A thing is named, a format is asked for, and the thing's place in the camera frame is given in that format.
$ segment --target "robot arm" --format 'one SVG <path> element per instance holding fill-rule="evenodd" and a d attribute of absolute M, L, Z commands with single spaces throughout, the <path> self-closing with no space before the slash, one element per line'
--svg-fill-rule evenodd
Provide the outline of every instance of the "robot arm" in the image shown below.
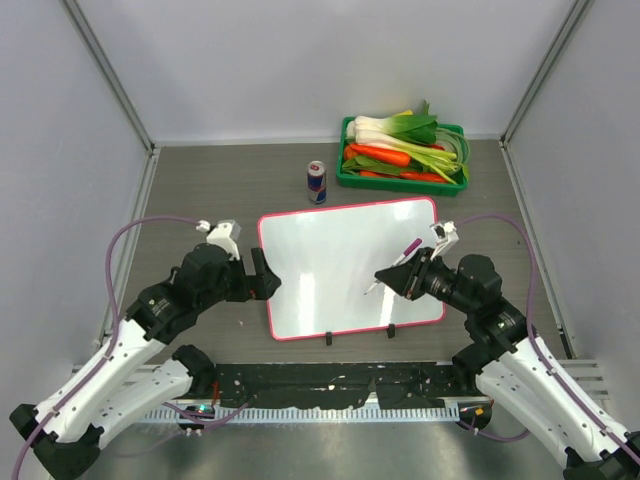
<path fill-rule="evenodd" d="M 133 372 L 178 334 L 192 327 L 198 316 L 222 301 L 266 300 L 280 286 L 262 249 L 251 251 L 255 275 L 245 273 L 236 239 L 240 228 L 224 221 L 211 228 L 201 222 L 207 242 L 188 253 L 180 267 L 163 282 L 140 292 L 111 337 L 64 386 L 38 405 L 20 405 L 10 420 L 27 439 L 41 428 L 32 443 L 35 455 L 56 480 L 75 479 L 97 459 L 100 450 L 144 412 L 158 404 L 191 393 L 203 396 L 216 379 L 207 356 L 192 345 L 180 347 L 173 357 L 146 378 L 122 389 Z M 117 342 L 106 358 L 109 346 Z M 106 358 L 98 375 L 88 373 Z M 59 410 L 61 398 L 84 381 L 82 388 Z"/>
<path fill-rule="evenodd" d="M 439 253 L 457 241 L 455 228 L 449 223 L 432 230 L 435 249 L 419 249 L 408 262 L 376 272 L 376 279 L 408 300 L 428 294 L 467 315 L 465 328 L 474 343 L 454 357 L 454 364 L 473 374 L 480 391 L 507 408 L 551 451 L 566 467 L 565 478 L 636 478 L 639 467 L 611 434 L 638 453 L 640 433 L 630 434 L 589 398 L 540 337 L 535 337 L 538 348 L 534 347 L 525 316 L 503 298 L 502 279 L 489 258 L 468 255 L 457 270 L 450 269 Z M 578 408 L 554 375 L 607 425 L 606 430 Z"/>

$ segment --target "whiteboard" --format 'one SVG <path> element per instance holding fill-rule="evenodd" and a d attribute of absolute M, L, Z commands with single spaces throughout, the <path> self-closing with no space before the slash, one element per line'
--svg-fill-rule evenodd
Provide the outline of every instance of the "whiteboard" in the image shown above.
<path fill-rule="evenodd" d="M 377 270 L 388 267 L 416 238 L 435 246 L 430 198 L 266 215 L 260 244 L 282 286 L 267 302 L 271 334 L 294 340 L 440 321 L 444 306 L 416 301 L 379 285 L 364 295 Z"/>

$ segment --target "red border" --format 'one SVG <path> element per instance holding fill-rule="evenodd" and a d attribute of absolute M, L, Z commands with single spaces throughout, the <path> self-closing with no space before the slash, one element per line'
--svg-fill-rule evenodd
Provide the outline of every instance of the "red border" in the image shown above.
<path fill-rule="evenodd" d="M 328 210 L 341 210 L 343 208 L 355 208 L 355 207 L 366 207 L 369 205 L 384 205 L 387 203 L 401 203 L 401 202 L 415 202 L 416 200 L 429 200 L 431 202 L 431 205 L 433 205 L 433 215 L 434 215 L 434 221 L 437 222 L 438 221 L 438 210 L 436 208 L 436 203 L 433 201 L 433 199 L 431 197 L 411 197 L 411 198 L 402 198 L 399 200 L 385 200 L 382 202 L 369 202 L 369 203 L 355 203 L 355 204 L 351 204 L 351 205 L 340 205 L 337 207 L 323 207 L 323 208 L 311 208 L 309 210 L 296 210 L 293 212 L 280 212 L 280 213 L 268 213 L 267 215 L 263 215 L 262 217 L 260 217 L 260 219 L 258 220 L 258 241 L 260 243 L 260 247 L 264 248 L 264 245 L 262 243 L 262 221 L 266 218 L 271 218 L 271 217 L 282 217 L 285 215 L 296 215 L 298 213 L 308 213 L 308 212 L 323 212 L 323 211 L 328 211 Z M 443 303 L 442 304 L 442 316 L 440 316 L 440 318 L 436 319 L 436 320 L 427 320 L 424 322 L 413 322 L 413 323 L 409 323 L 409 324 L 404 324 L 404 325 L 396 325 L 396 328 L 404 328 L 404 327 L 415 327 L 418 325 L 431 325 L 432 323 L 438 323 L 441 322 L 442 319 L 445 317 L 447 313 L 447 306 Z M 271 304 L 269 302 L 269 300 L 267 300 L 267 315 L 269 317 L 269 331 L 271 332 L 271 336 L 273 338 L 275 338 L 276 340 L 278 340 L 279 342 L 289 342 L 292 340 L 301 340 L 301 339 L 305 339 L 305 338 L 320 338 L 320 337 L 324 337 L 326 334 L 324 333 L 318 333 L 318 334 L 313 334 L 313 335 L 303 335 L 300 337 L 286 337 L 286 338 L 281 338 L 278 337 L 274 331 L 273 331 L 273 322 L 271 321 Z M 341 330 L 341 331 L 337 331 L 337 332 L 331 332 L 333 335 L 346 335 L 349 333 L 363 333 L 363 332 L 373 332 L 373 331 L 380 331 L 380 330 L 386 330 L 387 327 L 371 327 L 371 328 L 359 328 L 359 329 L 355 329 L 355 330 Z"/>

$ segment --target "soda can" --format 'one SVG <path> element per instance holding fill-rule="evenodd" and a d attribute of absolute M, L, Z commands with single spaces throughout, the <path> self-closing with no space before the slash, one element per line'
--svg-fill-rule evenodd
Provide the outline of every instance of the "soda can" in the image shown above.
<path fill-rule="evenodd" d="M 313 203 L 323 203 L 327 199 L 327 167 L 324 163 L 314 161 L 307 165 L 307 187 Z"/>

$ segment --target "basket of vegetables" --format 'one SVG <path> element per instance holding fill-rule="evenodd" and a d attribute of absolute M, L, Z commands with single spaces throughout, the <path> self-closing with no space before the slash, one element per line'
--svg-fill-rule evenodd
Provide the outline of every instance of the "basket of vegetables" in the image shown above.
<path fill-rule="evenodd" d="M 403 112 L 342 125 L 338 183 L 344 187 L 455 196 L 469 184 L 469 143 L 462 127 Z"/>

